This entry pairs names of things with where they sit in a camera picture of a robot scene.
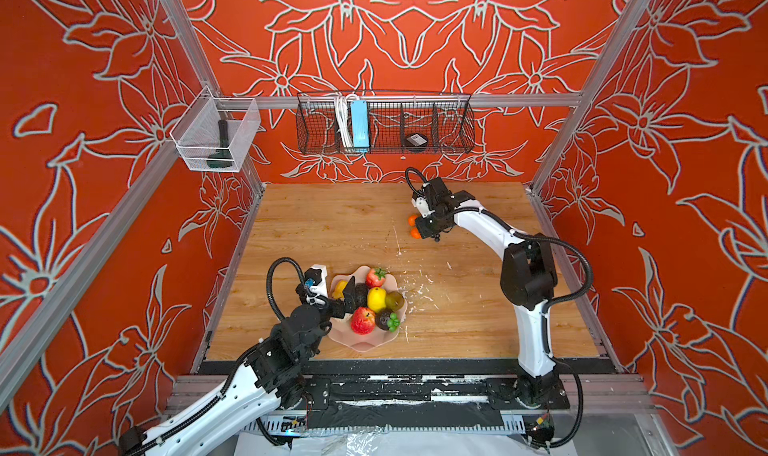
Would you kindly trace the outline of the yellow fake pear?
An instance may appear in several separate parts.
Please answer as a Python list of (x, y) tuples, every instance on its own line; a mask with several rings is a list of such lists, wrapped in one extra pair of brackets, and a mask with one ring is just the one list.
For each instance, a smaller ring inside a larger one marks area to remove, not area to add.
[(335, 288), (334, 288), (334, 290), (332, 292), (331, 297), (334, 300), (344, 301), (345, 300), (345, 290), (346, 290), (348, 284), (349, 284), (348, 280), (341, 280), (341, 281), (339, 281), (336, 284), (336, 286), (335, 286)]

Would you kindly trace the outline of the dark fake avocado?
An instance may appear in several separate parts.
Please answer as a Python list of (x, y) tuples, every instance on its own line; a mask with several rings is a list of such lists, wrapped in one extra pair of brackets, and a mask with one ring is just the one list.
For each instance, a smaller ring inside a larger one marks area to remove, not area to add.
[(368, 288), (365, 283), (359, 283), (355, 285), (354, 302), (357, 308), (368, 306)]

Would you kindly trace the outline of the yellow fake lemon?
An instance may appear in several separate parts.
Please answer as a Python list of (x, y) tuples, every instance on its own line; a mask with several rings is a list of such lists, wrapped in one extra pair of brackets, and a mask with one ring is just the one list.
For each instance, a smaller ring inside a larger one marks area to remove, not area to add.
[(367, 308), (374, 313), (379, 313), (387, 308), (387, 291), (383, 287), (373, 287), (367, 294)]

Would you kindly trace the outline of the red fake strawberry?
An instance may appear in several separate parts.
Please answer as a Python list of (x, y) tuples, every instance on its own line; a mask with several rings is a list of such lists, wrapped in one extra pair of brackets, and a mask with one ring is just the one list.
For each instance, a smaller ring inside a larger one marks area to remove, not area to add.
[(388, 272), (380, 267), (371, 268), (366, 275), (365, 284), (369, 289), (380, 288), (386, 281)]

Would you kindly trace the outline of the red fake apple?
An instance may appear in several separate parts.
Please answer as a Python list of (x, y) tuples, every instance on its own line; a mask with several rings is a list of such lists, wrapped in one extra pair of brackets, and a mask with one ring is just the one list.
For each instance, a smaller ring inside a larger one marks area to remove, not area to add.
[(358, 308), (351, 316), (349, 325), (354, 334), (368, 335), (377, 328), (377, 314), (367, 307)]

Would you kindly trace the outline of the pink scalloped fruit bowl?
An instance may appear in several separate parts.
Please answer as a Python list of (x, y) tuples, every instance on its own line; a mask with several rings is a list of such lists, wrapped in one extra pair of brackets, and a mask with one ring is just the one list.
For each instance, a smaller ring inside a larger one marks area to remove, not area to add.
[[(334, 276), (328, 285), (329, 292), (332, 292), (339, 282), (348, 281), (352, 277), (355, 277), (357, 283), (363, 283), (369, 271), (369, 266), (360, 266), (351, 274)], [(401, 325), (393, 332), (374, 329), (371, 333), (366, 335), (356, 334), (353, 332), (350, 324), (352, 315), (347, 314), (343, 319), (332, 319), (333, 326), (328, 337), (335, 343), (346, 346), (358, 353), (369, 352), (379, 346), (394, 341), (398, 337), (400, 330), (404, 328), (406, 312), (408, 309), (409, 302), (407, 299), (404, 299), (403, 306), (395, 312)]]

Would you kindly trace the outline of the dark purple fake mangosteen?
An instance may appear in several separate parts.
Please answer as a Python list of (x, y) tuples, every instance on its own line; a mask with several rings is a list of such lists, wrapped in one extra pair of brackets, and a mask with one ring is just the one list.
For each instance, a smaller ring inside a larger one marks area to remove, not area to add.
[(400, 324), (400, 318), (397, 313), (392, 310), (383, 309), (376, 314), (376, 326), (383, 331), (396, 332), (399, 329)]

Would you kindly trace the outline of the brown fake passion fruit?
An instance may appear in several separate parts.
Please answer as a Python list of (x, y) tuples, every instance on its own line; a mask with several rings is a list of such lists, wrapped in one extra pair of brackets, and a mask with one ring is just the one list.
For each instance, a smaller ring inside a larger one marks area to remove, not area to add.
[(385, 305), (392, 312), (400, 311), (405, 306), (405, 303), (404, 296), (399, 292), (393, 291), (386, 294)]

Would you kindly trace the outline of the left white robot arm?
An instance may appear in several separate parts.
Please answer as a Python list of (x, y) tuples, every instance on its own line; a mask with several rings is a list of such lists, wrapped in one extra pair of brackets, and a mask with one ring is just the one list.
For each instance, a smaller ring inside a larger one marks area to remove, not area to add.
[(206, 455), (249, 422), (297, 404), (305, 392), (302, 367), (319, 353), (344, 300), (313, 295), (246, 350), (223, 383), (185, 410), (149, 429), (134, 426), (119, 438), (121, 455)]

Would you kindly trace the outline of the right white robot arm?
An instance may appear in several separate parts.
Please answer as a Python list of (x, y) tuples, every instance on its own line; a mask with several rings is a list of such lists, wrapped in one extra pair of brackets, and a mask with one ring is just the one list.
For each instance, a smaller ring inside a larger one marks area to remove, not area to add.
[[(551, 348), (550, 310), (586, 295), (594, 282), (587, 258), (573, 245), (543, 234), (516, 229), (486, 209), (466, 191), (452, 192), (439, 177), (427, 179), (409, 167), (405, 181), (419, 215), (411, 222), (420, 239), (440, 240), (455, 227), (488, 246), (502, 262), (500, 288), (513, 305), (519, 339), (516, 398), (526, 408), (546, 403), (560, 382)], [(569, 295), (557, 297), (558, 276), (552, 248), (570, 251), (580, 262), (585, 280)]]

